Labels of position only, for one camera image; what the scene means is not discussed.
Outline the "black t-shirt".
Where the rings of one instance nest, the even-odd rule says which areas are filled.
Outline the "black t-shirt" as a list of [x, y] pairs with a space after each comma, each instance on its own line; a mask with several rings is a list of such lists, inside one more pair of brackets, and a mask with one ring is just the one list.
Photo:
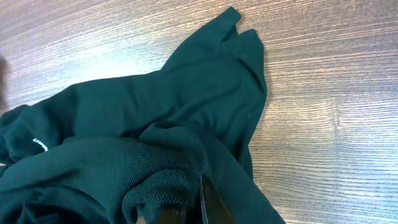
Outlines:
[[186, 208], [201, 179], [237, 223], [282, 223], [254, 183], [264, 46], [229, 8], [145, 75], [72, 85], [1, 116], [2, 223], [136, 223]]

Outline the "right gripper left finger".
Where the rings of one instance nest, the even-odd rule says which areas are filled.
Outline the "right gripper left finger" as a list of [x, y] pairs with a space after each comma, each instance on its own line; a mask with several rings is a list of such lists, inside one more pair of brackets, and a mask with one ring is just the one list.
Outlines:
[[152, 221], [139, 217], [136, 224], [185, 224], [186, 214], [186, 208], [163, 208]]

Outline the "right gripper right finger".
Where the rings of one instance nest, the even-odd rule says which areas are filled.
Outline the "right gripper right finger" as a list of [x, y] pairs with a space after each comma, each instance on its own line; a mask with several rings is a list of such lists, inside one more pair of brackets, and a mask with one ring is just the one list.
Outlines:
[[203, 224], [237, 224], [209, 179], [202, 178], [200, 203]]

